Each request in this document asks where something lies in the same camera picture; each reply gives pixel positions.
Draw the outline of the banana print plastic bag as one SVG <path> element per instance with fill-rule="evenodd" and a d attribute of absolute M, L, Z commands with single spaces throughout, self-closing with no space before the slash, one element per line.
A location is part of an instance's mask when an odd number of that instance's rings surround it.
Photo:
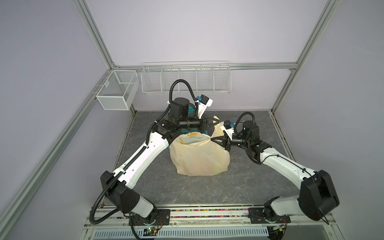
<path fill-rule="evenodd" d="M 225 148 L 213 143 L 211 138 L 224 136 L 187 133 L 177 137 L 170 145 L 170 157 L 179 175 L 190 177 L 215 176 L 226 172 L 230 154 Z"/>

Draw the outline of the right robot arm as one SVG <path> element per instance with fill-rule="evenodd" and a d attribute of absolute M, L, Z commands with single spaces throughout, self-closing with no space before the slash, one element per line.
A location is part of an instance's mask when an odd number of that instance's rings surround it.
<path fill-rule="evenodd" d="M 274 197 L 264 204 L 259 215 L 269 223 L 282 216 L 305 215 L 313 221 L 325 220 L 326 215 L 340 205 L 333 180 L 324 170 L 315 171 L 284 156 L 260 137 L 260 129 L 254 121 L 245 121 L 241 131 L 230 121 L 221 122 L 223 136 L 213 142 L 230 151 L 232 147 L 245 150 L 249 159 L 257 165 L 271 167 L 291 181 L 300 191 L 292 197 Z"/>

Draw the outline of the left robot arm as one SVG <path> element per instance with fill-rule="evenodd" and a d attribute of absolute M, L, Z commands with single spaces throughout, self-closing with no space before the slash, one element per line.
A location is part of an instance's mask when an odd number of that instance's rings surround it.
<path fill-rule="evenodd" d="M 205 95 L 198 97 L 194 106 L 185 98 L 176 98 L 168 104 L 166 112 L 150 127 L 145 142 L 120 167 L 101 176 L 103 197 L 113 203 L 123 214 L 135 214 L 152 223 L 157 207 L 135 192 L 137 181 L 153 162 L 183 130 L 198 130 L 204 133 L 217 124 L 204 115 L 213 100 Z"/>

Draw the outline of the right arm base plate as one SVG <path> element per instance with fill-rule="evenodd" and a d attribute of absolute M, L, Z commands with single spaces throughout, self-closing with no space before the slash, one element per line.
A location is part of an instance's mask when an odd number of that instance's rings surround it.
<path fill-rule="evenodd" d="M 278 216 L 272 209 L 266 207 L 248 208 L 248 218 L 252 224 L 288 224 L 289 216 Z"/>

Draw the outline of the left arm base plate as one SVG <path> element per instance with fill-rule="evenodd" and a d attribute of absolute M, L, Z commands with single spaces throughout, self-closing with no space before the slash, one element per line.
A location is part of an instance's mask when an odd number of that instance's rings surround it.
<path fill-rule="evenodd" d="M 140 215 L 134 215 L 131 218 L 134 226 L 168 226 L 170 219 L 170 209 L 155 209 L 146 218 L 143 218 Z"/>

